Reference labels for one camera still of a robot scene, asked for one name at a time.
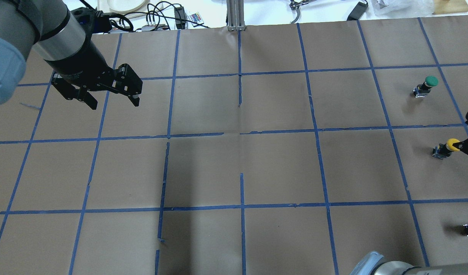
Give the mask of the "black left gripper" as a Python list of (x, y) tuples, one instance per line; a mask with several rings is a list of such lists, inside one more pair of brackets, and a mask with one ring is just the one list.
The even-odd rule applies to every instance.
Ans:
[(83, 46), (72, 56), (53, 61), (53, 70), (51, 84), (64, 99), (76, 99), (91, 110), (97, 109), (98, 101), (88, 90), (102, 91), (111, 85), (111, 92), (124, 95), (135, 107), (140, 104), (141, 78), (129, 64), (111, 68), (96, 46)]

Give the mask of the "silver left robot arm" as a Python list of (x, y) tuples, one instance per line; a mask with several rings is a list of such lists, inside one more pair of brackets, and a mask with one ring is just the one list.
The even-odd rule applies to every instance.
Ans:
[(50, 82), (64, 99), (96, 110), (91, 93), (109, 91), (139, 106), (140, 77), (129, 64), (110, 67), (91, 40), (117, 27), (115, 18), (127, 21), (87, 3), (69, 10), (61, 0), (0, 0), (0, 105), (13, 96), (33, 49), (53, 68)]

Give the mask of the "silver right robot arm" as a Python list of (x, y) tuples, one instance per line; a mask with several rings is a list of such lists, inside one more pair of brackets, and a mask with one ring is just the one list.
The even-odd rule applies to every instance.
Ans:
[(400, 152), (430, 266), (369, 252), (353, 275), (468, 275), (468, 138)]

